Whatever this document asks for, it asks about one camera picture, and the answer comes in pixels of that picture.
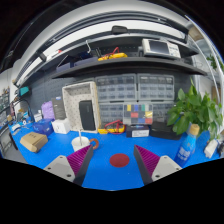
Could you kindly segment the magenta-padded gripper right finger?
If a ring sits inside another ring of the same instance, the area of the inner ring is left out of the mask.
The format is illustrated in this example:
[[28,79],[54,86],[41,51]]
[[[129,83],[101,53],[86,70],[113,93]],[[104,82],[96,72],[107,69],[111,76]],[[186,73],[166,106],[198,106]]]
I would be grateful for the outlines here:
[[145,185],[181,170],[181,167],[169,156],[161,156],[135,145],[134,157]]

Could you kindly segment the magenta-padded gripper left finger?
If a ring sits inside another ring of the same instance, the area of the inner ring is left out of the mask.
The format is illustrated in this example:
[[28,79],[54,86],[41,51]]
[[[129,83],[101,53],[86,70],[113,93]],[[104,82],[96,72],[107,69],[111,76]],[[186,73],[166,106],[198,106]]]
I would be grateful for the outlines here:
[[59,155],[44,170],[81,186],[93,156],[93,146],[85,146],[69,156]]

